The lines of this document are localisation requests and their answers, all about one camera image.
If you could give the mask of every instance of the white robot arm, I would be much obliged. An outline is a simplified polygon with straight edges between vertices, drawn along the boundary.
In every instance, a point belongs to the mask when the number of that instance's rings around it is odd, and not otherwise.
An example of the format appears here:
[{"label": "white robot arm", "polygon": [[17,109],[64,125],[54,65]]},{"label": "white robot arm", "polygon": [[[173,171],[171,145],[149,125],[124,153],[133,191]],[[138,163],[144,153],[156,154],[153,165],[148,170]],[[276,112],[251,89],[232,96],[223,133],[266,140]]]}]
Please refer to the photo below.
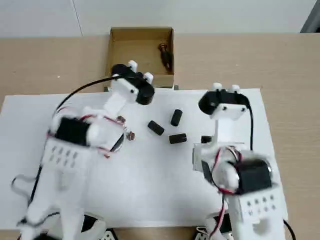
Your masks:
[{"label": "white robot arm", "polygon": [[[277,163],[253,151],[253,116],[250,102],[233,85],[223,89],[215,83],[199,101],[202,112],[215,120],[214,136],[194,144],[192,163],[195,171],[222,193],[219,216],[209,214],[204,238],[225,240],[232,230],[235,240],[285,240],[284,220],[288,218]],[[234,123],[246,112],[251,115],[251,142],[233,140]],[[231,229],[220,231],[228,205],[227,220]]]},{"label": "white robot arm", "polygon": [[[36,238],[44,221],[58,214],[64,240],[88,239],[81,229],[92,166],[99,155],[109,158],[122,146],[127,128],[119,112],[125,104],[147,105],[155,93],[153,76],[137,72],[134,61],[113,66],[112,76],[111,96],[102,109],[60,107],[54,114],[27,212],[18,223],[21,240]],[[96,232],[106,229],[103,221],[95,226]]]}]

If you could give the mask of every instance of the black cylindrical block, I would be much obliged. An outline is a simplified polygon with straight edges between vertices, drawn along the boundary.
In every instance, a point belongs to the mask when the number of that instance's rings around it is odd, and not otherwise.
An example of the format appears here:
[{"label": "black cylindrical block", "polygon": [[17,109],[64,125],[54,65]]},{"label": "black cylindrical block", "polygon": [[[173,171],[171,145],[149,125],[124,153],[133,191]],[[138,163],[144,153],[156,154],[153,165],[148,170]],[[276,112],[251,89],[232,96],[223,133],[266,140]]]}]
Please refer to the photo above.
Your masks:
[{"label": "black cylindrical block", "polygon": [[160,126],[158,123],[156,123],[155,121],[152,121],[152,120],[148,123],[148,128],[150,128],[152,131],[154,131],[159,136],[161,136],[165,131],[165,129],[162,126]]},{"label": "black cylindrical block", "polygon": [[182,111],[180,109],[174,110],[173,116],[171,118],[171,125],[177,127],[179,125],[182,116]]},{"label": "black cylindrical block", "polygon": [[187,141],[187,135],[185,133],[176,134],[169,136],[169,141],[171,144],[179,144]]},{"label": "black cylindrical block", "polygon": [[210,143],[211,141],[212,141],[212,136],[206,136],[206,135],[201,136],[202,144],[207,144],[207,143]]}]

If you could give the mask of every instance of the white paper sheet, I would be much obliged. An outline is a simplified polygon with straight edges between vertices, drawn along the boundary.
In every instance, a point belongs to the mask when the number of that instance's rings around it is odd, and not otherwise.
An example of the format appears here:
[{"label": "white paper sheet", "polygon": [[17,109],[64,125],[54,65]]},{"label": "white paper sheet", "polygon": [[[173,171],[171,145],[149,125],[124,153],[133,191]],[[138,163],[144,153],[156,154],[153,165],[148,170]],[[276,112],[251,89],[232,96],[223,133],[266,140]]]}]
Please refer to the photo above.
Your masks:
[{"label": "white paper sheet", "polygon": [[[217,212],[221,198],[202,173],[193,171],[193,143],[213,135],[215,122],[198,108],[205,90],[157,89],[153,102],[127,105],[121,115],[136,134],[112,158],[94,166],[86,211],[105,218],[110,227],[194,226]],[[254,115],[254,150],[274,155],[273,143],[259,89],[244,89]],[[101,107],[109,93],[77,94],[74,107]],[[26,200],[10,189],[18,174],[35,176],[46,132],[64,94],[15,95],[5,98],[0,115],[0,229],[14,229],[26,213]],[[183,111],[178,127],[170,125],[175,109]],[[154,120],[162,136],[147,128]],[[168,136],[186,133],[187,142],[169,144]],[[236,123],[235,137],[249,145],[250,115]],[[23,186],[30,191],[32,184]]]}]

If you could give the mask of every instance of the wooden table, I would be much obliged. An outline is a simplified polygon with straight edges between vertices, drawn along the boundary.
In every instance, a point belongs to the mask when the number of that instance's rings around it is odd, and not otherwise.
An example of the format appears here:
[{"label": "wooden table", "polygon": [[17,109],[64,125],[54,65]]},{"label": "wooden table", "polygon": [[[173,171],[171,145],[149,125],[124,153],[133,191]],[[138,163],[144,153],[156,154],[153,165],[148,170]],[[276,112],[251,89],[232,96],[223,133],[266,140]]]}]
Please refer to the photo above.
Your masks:
[{"label": "wooden table", "polygon": [[[0,39],[0,102],[5,95],[68,93],[105,74],[108,38]],[[297,239],[320,237],[320,35],[175,35],[180,89],[260,88]],[[101,92],[102,85],[88,89]],[[192,228],[130,228],[120,240],[191,240]],[[14,231],[0,238],[14,240]]]}]

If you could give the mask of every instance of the cardboard box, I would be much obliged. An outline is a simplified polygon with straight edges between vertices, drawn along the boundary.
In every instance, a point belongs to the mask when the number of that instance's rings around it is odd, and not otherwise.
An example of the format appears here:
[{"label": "cardboard box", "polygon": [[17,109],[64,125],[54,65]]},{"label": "cardboard box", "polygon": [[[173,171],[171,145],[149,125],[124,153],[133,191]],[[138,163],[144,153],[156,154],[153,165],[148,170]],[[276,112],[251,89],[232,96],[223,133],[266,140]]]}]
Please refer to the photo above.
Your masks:
[{"label": "cardboard box", "polygon": [[[172,54],[172,69],[167,72],[161,60],[159,44],[167,44]],[[112,27],[107,53],[106,75],[115,64],[138,63],[138,71],[153,74],[155,87],[174,84],[174,31],[171,27]]]}]

